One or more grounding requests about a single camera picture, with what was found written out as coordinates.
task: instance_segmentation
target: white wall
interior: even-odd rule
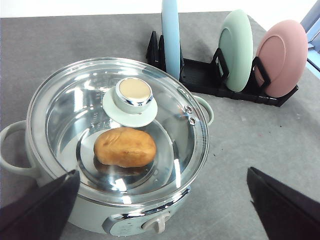
[[[178,0],[179,12],[242,9],[268,30],[293,19],[301,22],[316,0]],[[0,0],[0,16],[38,17],[160,13],[161,0]]]

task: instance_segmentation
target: glass lid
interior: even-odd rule
[[[66,66],[39,87],[27,119],[31,148],[48,174],[79,170],[78,194],[106,205],[172,197],[208,154],[207,123],[192,94],[135,60]]]

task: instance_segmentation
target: mint green plate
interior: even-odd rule
[[[253,59],[253,38],[247,14],[241,9],[226,16],[219,39],[229,75],[226,86],[234,92],[242,91],[249,79]]]

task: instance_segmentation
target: pink plate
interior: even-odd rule
[[[271,79],[265,93],[275,98],[288,94],[306,66],[308,40],[304,28],[294,20],[277,23],[264,35],[256,55]],[[264,80],[259,70],[255,77],[261,86]]]

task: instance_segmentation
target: pot handle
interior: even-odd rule
[[[10,124],[5,129],[3,129],[0,132],[0,146],[2,146],[4,144],[5,139],[9,135],[11,135],[17,131],[20,131],[20,130],[26,130],[26,120],[17,121],[15,123]],[[40,172],[39,172],[38,168],[36,168],[35,166],[18,167],[18,166],[11,165],[2,156],[2,152],[0,154],[0,166],[5,168],[6,170],[8,170],[11,173],[14,173],[14,174],[29,176],[32,178],[38,178],[40,176]]]
[[[204,100],[202,97],[199,97],[199,96],[196,96],[196,95],[193,95],[193,97],[198,101],[198,103],[200,105],[202,105],[204,107],[204,109],[207,111],[207,113],[209,114],[209,121],[208,121],[208,126],[210,126],[214,119],[215,119],[215,114],[214,114],[214,111],[212,110],[211,106],[209,105],[209,103]]]

